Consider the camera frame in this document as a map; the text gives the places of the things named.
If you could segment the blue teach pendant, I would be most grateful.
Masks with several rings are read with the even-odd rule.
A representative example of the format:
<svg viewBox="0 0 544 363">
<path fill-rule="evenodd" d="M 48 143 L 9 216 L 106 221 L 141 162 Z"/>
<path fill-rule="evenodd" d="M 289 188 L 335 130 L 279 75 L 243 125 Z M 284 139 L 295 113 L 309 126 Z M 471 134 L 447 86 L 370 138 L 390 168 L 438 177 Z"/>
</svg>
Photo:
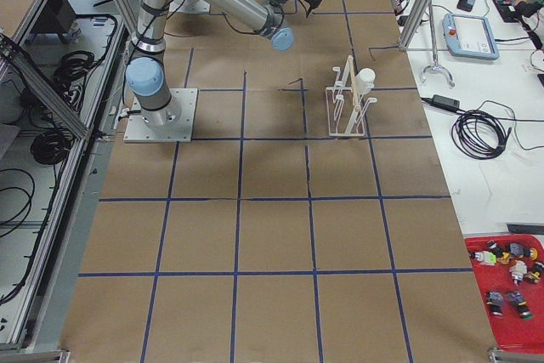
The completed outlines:
<svg viewBox="0 0 544 363">
<path fill-rule="evenodd" d="M 490 23 L 485 17 L 448 13 L 442 26 L 446 46 L 452 55 L 479 60 L 499 58 Z"/>
</svg>

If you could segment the red parts tray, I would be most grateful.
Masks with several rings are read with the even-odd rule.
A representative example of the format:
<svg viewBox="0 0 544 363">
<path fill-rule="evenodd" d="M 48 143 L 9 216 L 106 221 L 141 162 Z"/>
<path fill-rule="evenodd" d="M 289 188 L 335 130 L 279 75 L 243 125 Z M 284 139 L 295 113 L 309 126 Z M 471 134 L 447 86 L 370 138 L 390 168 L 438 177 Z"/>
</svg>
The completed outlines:
<svg viewBox="0 0 544 363">
<path fill-rule="evenodd" d="M 543 247 L 532 235 L 465 240 L 500 349 L 543 353 Z"/>
</svg>

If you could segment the black power adapter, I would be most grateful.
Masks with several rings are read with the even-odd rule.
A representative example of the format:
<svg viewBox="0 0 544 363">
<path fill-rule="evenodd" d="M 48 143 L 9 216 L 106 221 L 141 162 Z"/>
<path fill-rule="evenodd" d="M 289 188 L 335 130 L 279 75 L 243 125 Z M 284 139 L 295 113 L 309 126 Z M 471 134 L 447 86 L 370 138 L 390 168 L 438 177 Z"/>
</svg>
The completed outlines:
<svg viewBox="0 0 544 363">
<path fill-rule="evenodd" d="M 459 100 L 437 94 L 431 98 L 430 104 L 443 111 L 457 112 L 460 109 Z"/>
</svg>

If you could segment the black smartphone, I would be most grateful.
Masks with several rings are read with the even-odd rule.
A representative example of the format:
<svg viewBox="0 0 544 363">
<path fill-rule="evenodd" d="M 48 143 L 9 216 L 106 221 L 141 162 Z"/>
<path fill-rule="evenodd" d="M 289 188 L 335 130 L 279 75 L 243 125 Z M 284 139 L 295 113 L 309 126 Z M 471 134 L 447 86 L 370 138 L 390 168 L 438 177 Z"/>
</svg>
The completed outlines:
<svg viewBox="0 0 544 363">
<path fill-rule="evenodd" d="M 476 0 L 458 0 L 456 8 L 465 12 L 471 12 Z"/>
</svg>

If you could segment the white plastic cup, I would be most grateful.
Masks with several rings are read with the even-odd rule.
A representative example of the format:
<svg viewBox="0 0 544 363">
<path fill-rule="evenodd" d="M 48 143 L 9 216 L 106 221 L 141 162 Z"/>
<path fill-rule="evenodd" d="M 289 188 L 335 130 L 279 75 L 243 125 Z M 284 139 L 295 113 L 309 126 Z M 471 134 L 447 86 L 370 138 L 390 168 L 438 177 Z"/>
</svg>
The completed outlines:
<svg viewBox="0 0 544 363">
<path fill-rule="evenodd" d="M 366 95 L 374 88 L 376 73 L 371 68 L 364 68 L 355 77 L 355 85 L 359 95 Z"/>
</svg>

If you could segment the metal reacher grabber pole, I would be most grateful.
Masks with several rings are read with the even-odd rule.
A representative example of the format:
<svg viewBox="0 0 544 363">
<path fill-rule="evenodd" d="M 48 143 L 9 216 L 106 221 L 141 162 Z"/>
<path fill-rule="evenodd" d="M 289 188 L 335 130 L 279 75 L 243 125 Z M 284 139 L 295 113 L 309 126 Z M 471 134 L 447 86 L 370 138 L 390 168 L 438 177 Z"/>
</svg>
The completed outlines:
<svg viewBox="0 0 544 363">
<path fill-rule="evenodd" d="M 442 66 L 439 62 L 438 38 L 437 38 L 436 23 L 434 18 L 433 0 L 425 0 L 425 3 L 426 3 L 426 6 L 428 7 L 428 18 L 429 18 L 429 24 L 430 24 L 430 36 L 431 36 L 431 43 L 432 43 L 432 62 L 430 65 L 427 65 L 422 69 L 422 74 L 421 74 L 422 83 L 425 83 L 427 81 L 428 75 L 440 74 L 445 78 L 447 85 L 450 88 L 454 88 L 455 87 L 454 77 L 452 76 L 450 71 L 444 66 Z"/>
</svg>

